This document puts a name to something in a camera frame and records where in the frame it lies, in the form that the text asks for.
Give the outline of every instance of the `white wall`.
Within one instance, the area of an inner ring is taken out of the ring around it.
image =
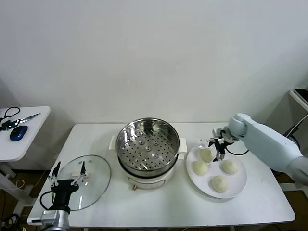
[[[308,84],[307,11],[306,0],[5,0],[0,79],[12,104],[51,107],[35,141],[46,156],[75,123],[267,122]]]

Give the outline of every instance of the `glass lid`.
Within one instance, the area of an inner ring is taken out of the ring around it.
[[[79,189],[71,194],[69,207],[72,211],[84,209],[97,202],[107,190],[111,178],[110,166],[104,158],[98,155],[84,155],[63,167],[57,179],[76,179],[80,175],[83,162],[86,176],[79,182]]]

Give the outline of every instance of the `steamed bun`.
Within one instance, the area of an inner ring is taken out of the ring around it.
[[[203,161],[194,161],[192,167],[195,174],[199,176],[204,176],[208,172],[208,166]]]
[[[200,156],[205,162],[211,162],[214,159],[211,150],[208,148],[200,149]]]
[[[239,166],[236,162],[225,160],[222,162],[222,170],[229,175],[234,175],[239,171]]]
[[[228,190],[229,185],[225,177],[223,176],[216,176],[211,180],[211,184],[215,191],[219,193],[224,193]]]

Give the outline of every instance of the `blue mouse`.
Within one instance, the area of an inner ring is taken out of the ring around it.
[[[10,139],[12,141],[19,141],[24,137],[24,134],[28,130],[28,126],[26,125],[21,125],[18,127],[15,127],[10,134]]]

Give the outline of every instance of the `white robotic arm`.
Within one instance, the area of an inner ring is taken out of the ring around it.
[[[273,129],[259,124],[250,116],[238,113],[224,129],[215,129],[212,143],[217,149],[215,160],[222,160],[224,149],[242,140],[249,151],[271,169],[288,174],[292,179],[308,185],[308,158],[298,146]]]

